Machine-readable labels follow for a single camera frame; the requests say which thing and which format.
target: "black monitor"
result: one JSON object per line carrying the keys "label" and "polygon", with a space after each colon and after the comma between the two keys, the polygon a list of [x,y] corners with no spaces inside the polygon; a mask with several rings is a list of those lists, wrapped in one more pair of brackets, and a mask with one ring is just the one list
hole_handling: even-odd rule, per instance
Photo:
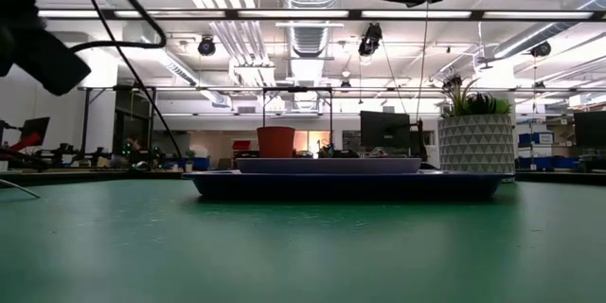
{"label": "black monitor", "polygon": [[367,151],[376,147],[409,149],[410,116],[407,114],[360,113],[362,146]]}
{"label": "black monitor", "polygon": [[32,146],[42,146],[45,142],[46,129],[48,128],[49,121],[50,117],[28,119],[21,130],[21,140],[37,133],[40,138],[38,139],[38,142]]}
{"label": "black monitor", "polygon": [[577,146],[582,148],[606,148],[606,111],[575,113]]}

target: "white geometric planter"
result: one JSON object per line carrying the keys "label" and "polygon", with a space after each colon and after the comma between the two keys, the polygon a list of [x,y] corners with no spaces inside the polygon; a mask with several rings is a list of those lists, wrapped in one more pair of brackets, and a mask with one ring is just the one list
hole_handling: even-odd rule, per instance
{"label": "white geometric planter", "polygon": [[444,170],[513,173],[509,115],[449,117],[437,124],[439,163]]}

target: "potted plant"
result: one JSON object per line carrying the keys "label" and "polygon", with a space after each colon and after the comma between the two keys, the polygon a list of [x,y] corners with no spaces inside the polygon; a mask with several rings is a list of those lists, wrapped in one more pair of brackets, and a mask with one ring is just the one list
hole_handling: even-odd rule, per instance
{"label": "potted plant", "polygon": [[437,124],[440,166],[444,170],[513,173],[511,107],[506,100],[488,94],[470,94],[475,81],[466,87],[458,75],[444,81],[442,91],[452,107]]}
{"label": "potted plant", "polygon": [[186,156],[186,172],[191,172],[193,171],[193,158],[196,157],[196,151],[188,150],[186,151]]}

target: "green table surface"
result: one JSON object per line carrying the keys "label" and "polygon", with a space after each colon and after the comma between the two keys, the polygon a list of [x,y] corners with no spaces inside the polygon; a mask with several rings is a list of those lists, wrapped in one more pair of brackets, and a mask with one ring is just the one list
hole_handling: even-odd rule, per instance
{"label": "green table surface", "polygon": [[0,302],[604,302],[606,187],[491,203],[204,203],[189,181],[0,189]]}

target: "blue tray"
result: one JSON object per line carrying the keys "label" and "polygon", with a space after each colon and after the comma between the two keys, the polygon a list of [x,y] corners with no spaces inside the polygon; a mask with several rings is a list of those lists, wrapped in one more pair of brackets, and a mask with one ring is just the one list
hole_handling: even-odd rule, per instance
{"label": "blue tray", "polygon": [[486,199],[513,174],[423,171],[415,174],[316,175],[184,174],[206,199],[222,200],[392,200]]}

